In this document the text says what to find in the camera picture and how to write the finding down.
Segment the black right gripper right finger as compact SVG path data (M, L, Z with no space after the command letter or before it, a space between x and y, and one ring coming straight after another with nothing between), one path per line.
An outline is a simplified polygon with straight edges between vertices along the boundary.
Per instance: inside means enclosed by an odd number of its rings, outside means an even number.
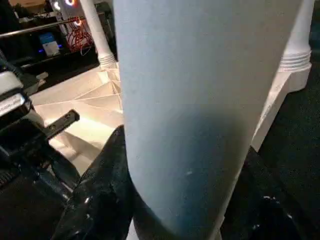
M224 240L318 240L320 228L251 147L220 228Z

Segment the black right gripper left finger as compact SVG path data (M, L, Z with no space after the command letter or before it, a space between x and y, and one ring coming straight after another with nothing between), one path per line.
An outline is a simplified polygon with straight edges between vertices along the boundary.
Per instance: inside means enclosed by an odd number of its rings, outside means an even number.
M125 240L134 213L125 129L119 125L81 176L52 236L54 240Z

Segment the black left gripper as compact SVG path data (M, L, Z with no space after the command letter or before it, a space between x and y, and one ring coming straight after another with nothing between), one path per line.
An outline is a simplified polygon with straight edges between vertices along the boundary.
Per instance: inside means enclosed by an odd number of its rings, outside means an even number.
M80 174L49 141L79 120L80 115L72 109L46 127L26 118L2 127L0 161L31 180L45 195L67 202Z

